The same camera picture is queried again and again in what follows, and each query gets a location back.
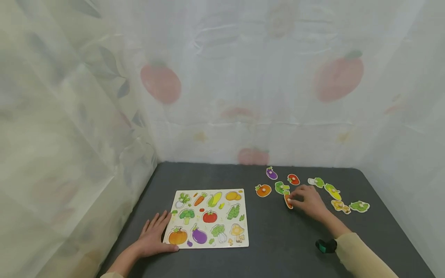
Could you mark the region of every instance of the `purple eggplant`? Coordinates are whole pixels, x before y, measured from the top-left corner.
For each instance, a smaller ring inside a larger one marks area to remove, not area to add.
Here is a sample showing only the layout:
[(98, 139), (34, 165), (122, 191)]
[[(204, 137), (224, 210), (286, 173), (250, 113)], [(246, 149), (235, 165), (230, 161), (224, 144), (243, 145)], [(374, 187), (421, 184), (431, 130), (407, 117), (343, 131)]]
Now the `purple eggplant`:
[(207, 242), (207, 234), (198, 229), (196, 224), (192, 228), (192, 238), (199, 244), (204, 244)]
[(266, 175), (271, 180), (276, 180), (278, 178), (278, 175), (277, 175), (277, 173), (274, 172), (274, 170), (272, 169), (272, 166), (269, 168), (266, 168)]

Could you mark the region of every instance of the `beige sleeve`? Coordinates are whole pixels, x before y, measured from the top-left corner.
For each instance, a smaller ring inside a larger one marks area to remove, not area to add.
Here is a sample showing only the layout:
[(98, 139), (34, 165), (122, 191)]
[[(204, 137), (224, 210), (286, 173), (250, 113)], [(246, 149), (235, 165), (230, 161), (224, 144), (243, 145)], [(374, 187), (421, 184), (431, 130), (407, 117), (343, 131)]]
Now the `beige sleeve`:
[(101, 278), (123, 278), (122, 275), (113, 272), (113, 273), (105, 273), (104, 275), (101, 276)]
[(356, 278), (397, 278), (356, 233), (341, 235), (337, 241), (337, 256)]

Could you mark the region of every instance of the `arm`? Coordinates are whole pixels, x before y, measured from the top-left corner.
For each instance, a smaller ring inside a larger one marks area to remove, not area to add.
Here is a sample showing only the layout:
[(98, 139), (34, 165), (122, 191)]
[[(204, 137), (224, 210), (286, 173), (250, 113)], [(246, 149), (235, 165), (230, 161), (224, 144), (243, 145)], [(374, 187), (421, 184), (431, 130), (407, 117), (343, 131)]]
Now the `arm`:
[[(303, 201), (292, 200), (302, 196)], [(397, 278), (397, 275), (351, 230), (324, 205), (313, 186), (301, 185), (288, 201), (308, 216), (321, 222), (337, 241), (337, 256), (357, 278)]]
[(147, 220), (139, 239), (117, 257), (107, 273), (102, 275), (101, 278), (127, 277), (139, 258), (165, 252), (177, 252), (179, 250), (177, 245), (161, 242), (162, 232), (167, 227), (170, 219), (171, 213), (164, 211), (160, 217), (159, 214), (156, 214), (151, 222)]

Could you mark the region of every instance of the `finger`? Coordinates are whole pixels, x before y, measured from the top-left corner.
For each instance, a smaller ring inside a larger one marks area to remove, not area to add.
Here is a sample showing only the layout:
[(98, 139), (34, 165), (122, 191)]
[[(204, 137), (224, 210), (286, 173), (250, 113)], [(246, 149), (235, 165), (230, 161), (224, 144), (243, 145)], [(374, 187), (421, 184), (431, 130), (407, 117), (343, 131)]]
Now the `finger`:
[(168, 213), (166, 218), (159, 224), (158, 226), (158, 230), (162, 233), (165, 228), (167, 227), (168, 223), (170, 222), (171, 219), (171, 213)]
[(150, 225), (148, 225), (147, 232), (153, 229), (153, 226), (158, 220), (158, 218), (159, 218), (159, 213), (155, 214), (155, 216), (153, 217), (153, 220), (150, 222)]
[(162, 215), (158, 218), (158, 220), (157, 220), (156, 223), (154, 224), (153, 229), (156, 228), (156, 227), (158, 227), (159, 224), (166, 218), (166, 216), (167, 216), (167, 211), (164, 210), (164, 212), (162, 213)]
[(179, 246), (175, 244), (162, 243), (161, 247), (159, 248), (159, 253), (171, 253), (178, 251), (179, 251)]
[(296, 189), (300, 189), (300, 190), (307, 190), (309, 186), (307, 185), (300, 185), (298, 186)]
[(289, 194), (289, 198), (290, 199), (293, 199), (295, 196), (306, 196), (307, 195), (307, 191), (305, 191), (305, 190), (302, 190), (302, 189), (295, 189), (294, 191), (292, 191), (290, 194)]
[(304, 203), (297, 201), (297, 200), (292, 200), (292, 199), (287, 199), (287, 201), (289, 202), (289, 204), (293, 205), (294, 207), (297, 207), (299, 209), (303, 209)]
[(148, 225), (149, 225), (149, 224), (150, 224), (150, 219), (147, 220), (147, 221), (145, 222), (145, 225), (144, 225), (144, 227), (142, 228), (141, 235), (145, 234), (145, 232), (146, 232), (147, 229), (148, 229)]

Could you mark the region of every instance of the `fabric backdrop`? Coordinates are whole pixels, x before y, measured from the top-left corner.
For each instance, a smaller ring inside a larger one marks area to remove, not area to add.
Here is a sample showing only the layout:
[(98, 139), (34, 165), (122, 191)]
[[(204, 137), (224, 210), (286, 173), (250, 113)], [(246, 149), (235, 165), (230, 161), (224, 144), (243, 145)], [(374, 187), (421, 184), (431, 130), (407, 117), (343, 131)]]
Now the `fabric backdrop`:
[(444, 1), (107, 3), (162, 160), (358, 168), (445, 276)]
[(96, 3), (0, 1), (0, 276), (93, 277), (156, 167)]

